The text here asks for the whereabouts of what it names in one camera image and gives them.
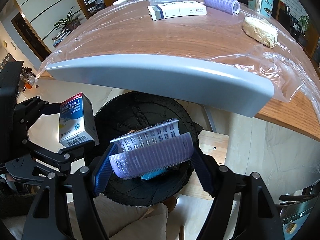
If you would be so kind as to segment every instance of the potted plant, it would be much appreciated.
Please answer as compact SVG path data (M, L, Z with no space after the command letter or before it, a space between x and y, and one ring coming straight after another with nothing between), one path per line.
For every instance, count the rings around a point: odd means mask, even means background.
M80 21L78 17L74 18L74 15L77 13L72 13L75 6L73 6L70 11L67 14L66 19L60 19L57 23L54 24L57 30L58 28L68 28L70 31L73 31L75 28L77 28L80 25Z
M299 23L301 25L301 34L298 38L298 42L302 47L307 45L308 40L305 37L306 32L309 28L309 17L307 15L303 15L299 18Z

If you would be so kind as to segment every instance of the black garbage bag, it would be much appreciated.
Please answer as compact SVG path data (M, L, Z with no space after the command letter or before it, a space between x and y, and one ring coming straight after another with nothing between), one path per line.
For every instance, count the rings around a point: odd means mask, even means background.
M110 140L170 118L179 119L180 133L190 132L192 140L199 143L190 116L174 99L140 92L129 92L112 99L95 116L100 144L85 153L85 164L88 166L94 157L103 155ZM179 192L192 171L191 162L187 161L181 163L178 170L168 170L150 180L140 177L123 180L112 174L103 194L120 204L151 206Z

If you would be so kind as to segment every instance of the white box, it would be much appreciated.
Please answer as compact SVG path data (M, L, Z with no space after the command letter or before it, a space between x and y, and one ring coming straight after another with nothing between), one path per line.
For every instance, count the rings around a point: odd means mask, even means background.
M207 15L205 5L196 1L171 2L148 6L153 21L190 15Z
M99 144L92 103L79 93L60 105L59 143L69 147L89 140Z

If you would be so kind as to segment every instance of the blue gripper pad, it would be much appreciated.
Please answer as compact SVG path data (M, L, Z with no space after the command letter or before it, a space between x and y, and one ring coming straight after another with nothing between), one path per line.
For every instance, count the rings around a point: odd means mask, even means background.
M196 143L193 143L193 155L191 163L199 178L202 189L212 197L215 192L215 171L219 168L215 161L210 161L212 156L204 155Z
M109 181L112 168L109 160L109 156L118 153L118 146L115 143L110 143L109 147L102 155L99 160L96 168L94 169L93 176L93 193L97 197L100 193L104 192L106 189L107 183Z

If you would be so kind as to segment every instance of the plastic sheet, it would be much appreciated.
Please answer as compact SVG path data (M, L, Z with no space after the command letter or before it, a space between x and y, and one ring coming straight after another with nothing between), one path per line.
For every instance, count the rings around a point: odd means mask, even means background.
M195 0L204 4L204 0ZM206 16L152 21L148 0L110 6L74 30L42 63L46 67L68 59L106 54L161 54L222 63L268 78L274 98L289 102L300 89L320 120L320 81L300 45L273 18L246 5L238 15L207 8ZM267 19L278 30L278 44L263 46L242 30L246 16Z

